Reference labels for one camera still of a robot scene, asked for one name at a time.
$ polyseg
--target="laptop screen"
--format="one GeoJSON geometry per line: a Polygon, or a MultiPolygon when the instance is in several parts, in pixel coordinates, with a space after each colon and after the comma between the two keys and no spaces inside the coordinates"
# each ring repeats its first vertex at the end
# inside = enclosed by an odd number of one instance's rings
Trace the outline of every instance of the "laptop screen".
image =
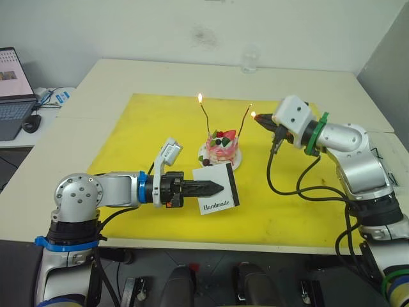
{"type": "Polygon", "coordinates": [[[14,48],[0,49],[0,100],[33,94],[14,48]]]}

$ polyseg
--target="table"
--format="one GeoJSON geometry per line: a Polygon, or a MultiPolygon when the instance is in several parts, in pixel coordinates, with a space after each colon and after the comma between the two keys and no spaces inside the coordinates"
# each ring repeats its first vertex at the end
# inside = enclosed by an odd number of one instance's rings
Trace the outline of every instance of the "table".
{"type": "MultiPolygon", "coordinates": [[[[363,125],[384,158],[391,161],[398,182],[403,187],[409,186],[408,152],[352,73],[264,68],[245,75],[238,67],[102,59],[81,82],[70,103],[60,111],[0,195],[0,239],[32,241],[35,236],[47,233],[50,212],[55,209],[56,184],[69,173],[86,171],[131,94],[193,96],[199,91],[208,97],[259,100],[296,93],[316,103],[322,111],[329,110],[333,122],[363,125]]],[[[405,188],[398,193],[398,199],[403,211],[409,214],[405,188]]],[[[102,245],[334,253],[332,248],[290,245],[237,246],[124,239],[109,239],[102,245]]]]}
{"type": "Polygon", "coordinates": [[[0,149],[2,148],[22,148],[34,147],[37,141],[43,136],[44,132],[51,126],[58,114],[59,109],[40,109],[37,114],[41,116],[41,123],[38,130],[34,133],[27,133],[20,130],[17,137],[11,141],[0,141],[0,149]]]}

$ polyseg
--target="lit candle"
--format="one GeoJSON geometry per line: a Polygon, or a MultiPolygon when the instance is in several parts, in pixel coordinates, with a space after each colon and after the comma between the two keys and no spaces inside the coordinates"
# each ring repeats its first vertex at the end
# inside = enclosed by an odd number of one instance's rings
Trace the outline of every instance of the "lit candle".
{"type": "Polygon", "coordinates": [[[202,95],[202,93],[199,93],[199,94],[197,95],[197,100],[199,101],[200,107],[202,108],[203,113],[204,113],[204,115],[206,116],[207,133],[210,135],[209,116],[207,116],[207,113],[206,113],[206,111],[205,111],[205,109],[204,109],[204,107],[203,107],[203,105],[202,105],[202,101],[203,101],[203,95],[202,95]]]}

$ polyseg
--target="robotic arm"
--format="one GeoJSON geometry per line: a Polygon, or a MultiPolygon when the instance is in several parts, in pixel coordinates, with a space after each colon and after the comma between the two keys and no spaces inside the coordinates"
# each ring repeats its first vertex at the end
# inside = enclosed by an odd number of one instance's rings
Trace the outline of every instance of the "robotic arm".
{"type": "Polygon", "coordinates": [[[38,273],[35,306],[96,306],[101,279],[93,249],[100,236],[99,207],[138,208],[143,203],[178,208],[184,197],[206,197],[223,190],[212,181],[184,180],[183,172],[164,173],[182,150],[169,138],[154,163],[154,175],[74,173],[63,178],[54,195],[57,209],[51,213],[46,237],[35,243],[43,246],[38,273]]]}
{"type": "Polygon", "coordinates": [[[391,306],[409,304],[409,220],[402,214],[389,178],[369,147],[368,133],[350,123],[327,123],[328,113],[318,121],[297,96],[286,97],[274,114],[255,120],[275,133],[277,152],[283,139],[307,155],[320,152],[336,164],[337,176],[348,199],[350,215],[360,223],[365,241],[360,245],[372,279],[382,282],[391,306]]]}

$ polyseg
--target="yellow board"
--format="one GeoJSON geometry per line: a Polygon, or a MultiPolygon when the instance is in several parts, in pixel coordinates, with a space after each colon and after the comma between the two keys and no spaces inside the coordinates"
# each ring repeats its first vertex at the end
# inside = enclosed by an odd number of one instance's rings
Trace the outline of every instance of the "yellow board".
{"type": "MultiPolygon", "coordinates": [[[[210,130],[238,131],[250,103],[253,103],[251,111],[256,113],[272,113],[278,105],[273,101],[205,97],[203,105],[210,118],[210,130]]],[[[165,171],[184,171],[185,179],[192,179],[192,169],[199,168],[197,152],[207,137],[206,118],[197,98],[135,94],[88,173],[147,171],[169,136],[183,145],[183,150],[173,167],[165,171]]],[[[201,216],[196,198],[186,198],[182,209],[155,209],[152,204],[146,204],[113,219],[105,227],[104,235],[233,244],[334,246],[336,237],[345,229],[344,203],[314,203],[297,195],[273,193],[266,181],[271,144],[272,133],[255,122],[249,113],[239,140],[243,161],[235,171],[240,206],[201,216]]],[[[314,159],[303,150],[283,143],[273,161],[274,185],[282,191],[293,191],[299,174],[314,159]]],[[[341,188],[335,164],[327,156],[323,155],[304,179],[302,186],[310,185],[341,188]]],[[[334,196],[326,191],[307,195],[334,196]]],[[[102,208],[101,219],[116,210],[102,208]]],[[[354,245],[358,242],[355,236],[354,245]]]]}

